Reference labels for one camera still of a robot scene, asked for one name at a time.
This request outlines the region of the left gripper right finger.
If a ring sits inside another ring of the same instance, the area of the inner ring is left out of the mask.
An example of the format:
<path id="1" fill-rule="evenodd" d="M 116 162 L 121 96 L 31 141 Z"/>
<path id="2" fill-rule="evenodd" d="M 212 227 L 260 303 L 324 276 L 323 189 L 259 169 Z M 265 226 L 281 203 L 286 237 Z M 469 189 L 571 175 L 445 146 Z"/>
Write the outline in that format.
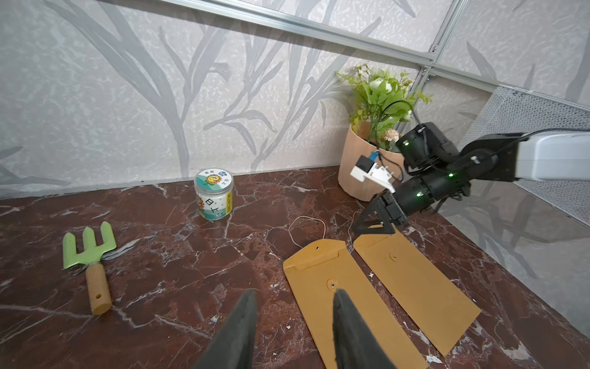
<path id="1" fill-rule="evenodd" d="M 344 289 L 333 297 L 333 342 L 338 368 L 396 367 Z"/>

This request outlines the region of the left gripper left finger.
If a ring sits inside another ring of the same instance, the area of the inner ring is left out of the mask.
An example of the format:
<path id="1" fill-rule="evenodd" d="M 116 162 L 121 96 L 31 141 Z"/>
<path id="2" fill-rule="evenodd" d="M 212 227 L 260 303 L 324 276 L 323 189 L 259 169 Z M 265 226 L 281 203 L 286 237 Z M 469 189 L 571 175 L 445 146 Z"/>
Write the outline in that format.
<path id="1" fill-rule="evenodd" d="M 254 291 L 241 295 L 223 327 L 190 368 L 252 368 L 258 318 Z"/>

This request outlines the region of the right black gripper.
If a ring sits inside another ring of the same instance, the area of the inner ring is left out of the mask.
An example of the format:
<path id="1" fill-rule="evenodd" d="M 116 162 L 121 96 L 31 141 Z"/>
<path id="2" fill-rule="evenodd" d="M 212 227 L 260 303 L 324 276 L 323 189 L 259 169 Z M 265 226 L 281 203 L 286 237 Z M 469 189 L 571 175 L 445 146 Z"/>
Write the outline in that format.
<path id="1" fill-rule="evenodd" d="M 417 125 L 396 142 L 410 176 L 392 195 L 375 197 L 353 223 L 356 235 L 393 235 L 408 217 L 437 201 L 470 194 L 471 178 L 459 168 L 456 146 L 432 122 Z"/>

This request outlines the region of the kraft file bag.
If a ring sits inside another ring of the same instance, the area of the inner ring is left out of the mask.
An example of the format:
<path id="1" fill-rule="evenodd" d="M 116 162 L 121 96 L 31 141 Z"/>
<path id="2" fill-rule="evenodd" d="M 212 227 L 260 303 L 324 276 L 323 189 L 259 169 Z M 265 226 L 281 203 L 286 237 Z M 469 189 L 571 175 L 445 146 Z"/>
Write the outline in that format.
<path id="1" fill-rule="evenodd" d="M 361 235 L 353 243 L 381 283 L 443 356 L 481 310 L 401 233 Z"/>
<path id="2" fill-rule="evenodd" d="M 344 241 L 312 242 L 283 267 L 326 367 L 428 366 Z"/>

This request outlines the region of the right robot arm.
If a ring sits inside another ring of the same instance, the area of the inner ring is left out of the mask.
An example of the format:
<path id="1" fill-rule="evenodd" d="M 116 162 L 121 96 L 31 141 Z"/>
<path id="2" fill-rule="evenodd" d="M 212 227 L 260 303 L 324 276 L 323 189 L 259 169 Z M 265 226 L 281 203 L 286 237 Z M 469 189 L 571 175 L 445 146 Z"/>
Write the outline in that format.
<path id="1" fill-rule="evenodd" d="M 541 129 L 536 132 L 484 135 L 462 150 L 433 123 L 419 124 L 396 147 L 410 179 L 393 186 L 380 155 L 361 156 L 351 175 L 370 180 L 384 191 L 375 195 L 353 224 L 358 235 L 393 235 L 409 226 L 409 217 L 434 204 L 470 196 L 477 180 L 514 182 L 588 181 L 589 131 Z"/>

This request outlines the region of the peach flower pot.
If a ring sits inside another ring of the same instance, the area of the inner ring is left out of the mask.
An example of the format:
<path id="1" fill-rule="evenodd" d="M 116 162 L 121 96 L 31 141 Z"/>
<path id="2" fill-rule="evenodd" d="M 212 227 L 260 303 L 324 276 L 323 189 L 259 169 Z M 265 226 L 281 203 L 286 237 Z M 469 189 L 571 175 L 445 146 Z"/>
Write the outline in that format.
<path id="1" fill-rule="evenodd" d="M 391 175 L 389 182 L 401 179 L 404 175 L 404 158 L 400 153 L 378 149 L 378 147 L 359 137 L 352 129 L 348 128 L 344 150 L 340 161 L 338 183 L 350 196 L 359 201 L 371 201 L 374 195 L 382 192 L 384 187 L 376 183 L 369 176 L 374 165 L 382 167 L 378 172 L 378 178 L 384 179 L 384 170 Z"/>

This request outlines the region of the green artificial plant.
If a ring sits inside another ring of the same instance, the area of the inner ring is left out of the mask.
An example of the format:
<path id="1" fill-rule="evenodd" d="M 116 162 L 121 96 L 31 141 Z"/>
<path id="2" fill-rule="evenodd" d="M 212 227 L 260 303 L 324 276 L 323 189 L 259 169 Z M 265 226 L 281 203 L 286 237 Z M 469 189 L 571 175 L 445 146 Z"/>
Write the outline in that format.
<path id="1" fill-rule="evenodd" d="M 378 149 L 398 152 L 399 125 L 417 120 L 416 104 L 432 101 L 422 92 L 412 92 L 414 81 L 408 72 L 395 74 L 388 69 L 372 69 L 367 63 L 351 72 L 336 74 L 356 96 L 356 108 L 350 116 L 354 134 Z"/>

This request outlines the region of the green garden hand fork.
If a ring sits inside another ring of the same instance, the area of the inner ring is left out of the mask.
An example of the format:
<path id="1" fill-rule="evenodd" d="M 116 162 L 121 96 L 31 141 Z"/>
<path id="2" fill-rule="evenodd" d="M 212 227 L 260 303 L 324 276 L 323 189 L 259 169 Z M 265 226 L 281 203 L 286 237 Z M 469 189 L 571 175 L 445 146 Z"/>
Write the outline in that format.
<path id="1" fill-rule="evenodd" d="M 68 232 L 62 241 L 63 268 L 68 269 L 79 264 L 85 266 L 89 302 L 95 316 L 103 315 L 112 307 L 112 297 L 101 259 L 105 253 L 117 247 L 112 226 L 107 221 L 101 223 L 100 232 L 103 243 L 97 245 L 95 232 L 90 227 L 84 229 L 83 251 L 80 253 L 77 252 L 75 235 Z"/>

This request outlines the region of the small labelled tin can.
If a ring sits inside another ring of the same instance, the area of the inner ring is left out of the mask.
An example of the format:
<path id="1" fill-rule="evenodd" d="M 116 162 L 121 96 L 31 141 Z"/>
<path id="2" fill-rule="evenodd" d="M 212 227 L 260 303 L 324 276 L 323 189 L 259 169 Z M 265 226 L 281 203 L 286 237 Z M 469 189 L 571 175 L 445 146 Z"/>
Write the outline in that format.
<path id="1" fill-rule="evenodd" d="M 198 212 L 208 221 L 217 221 L 233 210 L 234 178 L 224 169 L 204 169 L 194 180 Z"/>

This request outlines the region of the aluminium frame back bar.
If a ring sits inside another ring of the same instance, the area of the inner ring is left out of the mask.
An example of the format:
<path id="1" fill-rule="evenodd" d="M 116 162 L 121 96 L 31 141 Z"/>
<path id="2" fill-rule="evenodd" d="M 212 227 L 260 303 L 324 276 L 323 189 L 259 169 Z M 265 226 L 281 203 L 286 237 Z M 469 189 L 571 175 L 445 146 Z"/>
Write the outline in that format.
<path id="1" fill-rule="evenodd" d="M 350 47 L 382 57 L 394 58 L 402 62 L 407 61 L 426 68 L 428 75 L 445 78 L 487 92 L 494 92 L 499 86 L 517 89 L 515 85 L 508 85 L 491 78 L 441 65 L 436 63 L 434 58 L 424 52 L 416 52 L 412 49 L 370 38 L 369 36 L 344 31 L 322 23 L 299 18 L 295 15 L 288 15 L 273 9 L 256 6 L 248 2 L 177 0 L 173 1 L 172 4 L 330 42 L 343 47 Z"/>

